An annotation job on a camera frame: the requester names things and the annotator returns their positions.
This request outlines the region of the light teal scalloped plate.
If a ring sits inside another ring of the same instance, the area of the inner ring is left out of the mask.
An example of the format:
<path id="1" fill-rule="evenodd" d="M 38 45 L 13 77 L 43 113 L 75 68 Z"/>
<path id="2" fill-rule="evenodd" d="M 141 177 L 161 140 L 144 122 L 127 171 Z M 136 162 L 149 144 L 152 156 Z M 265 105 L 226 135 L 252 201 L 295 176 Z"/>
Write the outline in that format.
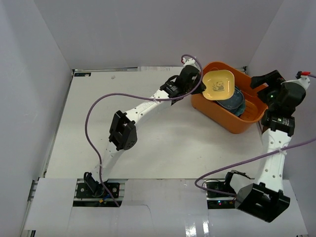
<path id="1" fill-rule="evenodd" d="M 235 86 L 234 94 L 231 98 L 215 102 L 237 117 L 240 117 L 246 108 L 244 94 L 237 86 Z"/>

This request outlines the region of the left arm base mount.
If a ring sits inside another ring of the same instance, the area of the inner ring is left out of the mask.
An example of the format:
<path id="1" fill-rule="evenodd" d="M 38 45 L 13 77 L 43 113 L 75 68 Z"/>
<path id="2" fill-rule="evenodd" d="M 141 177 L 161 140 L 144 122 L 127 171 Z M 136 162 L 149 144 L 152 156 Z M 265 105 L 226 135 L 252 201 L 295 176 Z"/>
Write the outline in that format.
<path id="1" fill-rule="evenodd" d="M 82 181 L 78 181 L 73 207 L 120 207 L 120 183 L 96 181 L 90 172 L 85 172 Z"/>

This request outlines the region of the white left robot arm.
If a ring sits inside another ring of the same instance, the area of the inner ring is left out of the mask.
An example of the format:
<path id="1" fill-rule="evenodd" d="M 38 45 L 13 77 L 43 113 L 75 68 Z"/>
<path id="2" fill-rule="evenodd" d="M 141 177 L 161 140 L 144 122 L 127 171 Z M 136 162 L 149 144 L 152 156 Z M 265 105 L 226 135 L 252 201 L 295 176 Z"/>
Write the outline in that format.
<path id="1" fill-rule="evenodd" d="M 195 66 L 184 66 L 179 75 L 171 76 L 151 97 L 126 112 L 115 112 L 109 129 L 109 138 L 104 153 L 100 153 L 88 136 L 88 121 L 85 120 L 86 139 L 98 157 L 98 164 L 92 172 L 84 174 L 87 191 L 93 197 L 113 194 L 105 185 L 108 176 L 120 156 L 137 142 L 140 126 L 162 110 L 172 106 L 184 97 L 202 93 L 206 87 L 202 82 L 203 70 Z"/>

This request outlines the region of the yellow panda dish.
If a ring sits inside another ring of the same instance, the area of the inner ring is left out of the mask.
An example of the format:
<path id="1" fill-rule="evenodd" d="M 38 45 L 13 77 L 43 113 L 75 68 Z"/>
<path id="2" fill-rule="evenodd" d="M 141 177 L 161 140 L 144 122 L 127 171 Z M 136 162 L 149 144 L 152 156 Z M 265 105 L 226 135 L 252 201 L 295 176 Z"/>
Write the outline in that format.
<path id="1" fill-rule="evenodd" d="M 210 71 L 203 76 L 202 82 L 206 86 L 202 95 L 207 100 L 227 100 L 235 91 L 235 76 L 228 70 Z"/>

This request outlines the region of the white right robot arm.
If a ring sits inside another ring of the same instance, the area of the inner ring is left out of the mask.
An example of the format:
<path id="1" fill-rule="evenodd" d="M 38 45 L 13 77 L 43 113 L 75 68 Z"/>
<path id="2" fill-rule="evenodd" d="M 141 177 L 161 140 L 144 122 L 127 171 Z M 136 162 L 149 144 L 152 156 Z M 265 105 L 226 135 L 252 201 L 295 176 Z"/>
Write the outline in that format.
<path id="1" fill-rule="evenodd" d="M 295 130 L 293 113 L 306 96 L 310 73 L 299 71 L 293 80 L 285 80 L 277 70 L 263 76 L 252 77 L 250 87 L 267 86 L 257 92 L 268 108 L 261 118 L 262 142 L 266 157 L 254 180 L 245 173 L 232 170 L 227 174 L 223 192 L 235 199 L 235 208 L 267 223 L 272 222 L 290 205 L 283 193 L 284 148 L 289 145 Z"/>

